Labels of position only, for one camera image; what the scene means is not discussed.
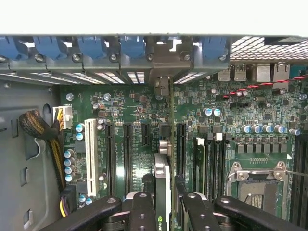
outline expansion slot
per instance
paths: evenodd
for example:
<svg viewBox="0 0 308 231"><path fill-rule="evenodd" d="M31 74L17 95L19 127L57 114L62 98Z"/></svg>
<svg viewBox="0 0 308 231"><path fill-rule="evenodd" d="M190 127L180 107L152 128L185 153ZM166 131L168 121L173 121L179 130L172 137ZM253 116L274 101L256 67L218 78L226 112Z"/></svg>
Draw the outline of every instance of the expansion slot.
<svg viewBox="0 0 308 231"><path fill-rule="evenodd" d="M125 177L125 195L132 192L133 162L132 162L132 124L123 125L124 138L124 177Z"/></svg>
<svg viewBox="0 0 308 231"><path fill-rule="evenodd" d="M106 165L107 165L107 190L108 195L116 195L116 139L115 126L112 123L106 125Z"/></svg>
<svg viewBox="0 0 308 231"><path fill-rule="evenodd" d="M294 172L308 174L308 137L300 135L295 138ZM308 229L308 178L293 175L290 221L304 229Z"/></svg>
<svg viewBox="0 0 308 231"><path fill-rule="evenodd" d="M85 120L88 196L96 196L99 190L96 123L96 119Z"/></svg>
<svg viewBox="0 0 308 231"><path fill-rule="evenodd" d="M142 133L142 145L143 146L150 145L150 125L142 123L141 133Z"/></svg>
<svg viewBox="0 0 308 231"><path fill-rule="evenodd" d="M185 123L178 123L177 127L177 175L185 177L186 168L186 127Z"/></svg>

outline ventilation grille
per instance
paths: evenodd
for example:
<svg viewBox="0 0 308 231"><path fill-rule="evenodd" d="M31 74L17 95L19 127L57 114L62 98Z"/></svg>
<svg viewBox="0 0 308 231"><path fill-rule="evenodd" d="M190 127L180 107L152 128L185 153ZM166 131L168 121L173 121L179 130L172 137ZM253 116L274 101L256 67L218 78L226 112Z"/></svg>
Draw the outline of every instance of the ventilation grille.
<svg viewBox="0 0 308 231"><path fill-rule="evenodd" d="M232 44L231 60L307 60L308 40L295 45L264 45L264 37L245 36Z"/></svg>

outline white power connector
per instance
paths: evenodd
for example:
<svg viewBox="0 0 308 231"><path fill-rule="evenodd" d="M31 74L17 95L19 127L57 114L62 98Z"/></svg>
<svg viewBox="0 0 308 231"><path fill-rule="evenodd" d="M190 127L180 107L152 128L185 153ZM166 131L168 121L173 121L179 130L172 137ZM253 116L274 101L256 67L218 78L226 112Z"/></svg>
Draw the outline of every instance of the white power connector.
<svg viewBox="0 0 308 231"><path fill-rule="evenodd" d="M63 110L63 129L71 129L73 127L73 109L72 106L59 106L59 107L53 107L52 113L53 118L56 114L57 109Z"/></svg>

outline chip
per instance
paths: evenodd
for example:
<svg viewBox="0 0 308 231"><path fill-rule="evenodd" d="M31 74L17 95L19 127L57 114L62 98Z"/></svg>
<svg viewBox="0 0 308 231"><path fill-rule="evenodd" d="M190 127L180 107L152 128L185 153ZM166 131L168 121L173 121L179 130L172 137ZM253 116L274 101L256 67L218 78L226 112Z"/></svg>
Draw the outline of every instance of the chip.
<svg viewBox="0 0 308 231"><path fill-rule="evenodd" d="M232 118L227 118L227 124L232 125L233 124L233 119Z"/></svg>

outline motherboard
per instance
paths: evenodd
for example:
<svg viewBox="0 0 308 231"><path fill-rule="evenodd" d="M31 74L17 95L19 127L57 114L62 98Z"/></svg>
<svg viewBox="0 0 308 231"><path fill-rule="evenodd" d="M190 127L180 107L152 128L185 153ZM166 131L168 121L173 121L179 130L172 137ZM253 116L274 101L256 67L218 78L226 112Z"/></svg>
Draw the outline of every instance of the motherboard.
<svg viewBox="0 0 308 231"><path fill-rule="evenodd" d="M292 174L286 172L293 171L295 137L308 128L306 84L292 81L288 91L246 86L205 78L173 85L165 97L143 85L61 86L61 104L72 106L74 116L73 129L63 133L66 181L77 186L79 207L143 191L161 125L173 121L170 165L189 191L210 201L230 195L289 220ZM236 94L224 97L230 92Z"/></svg>

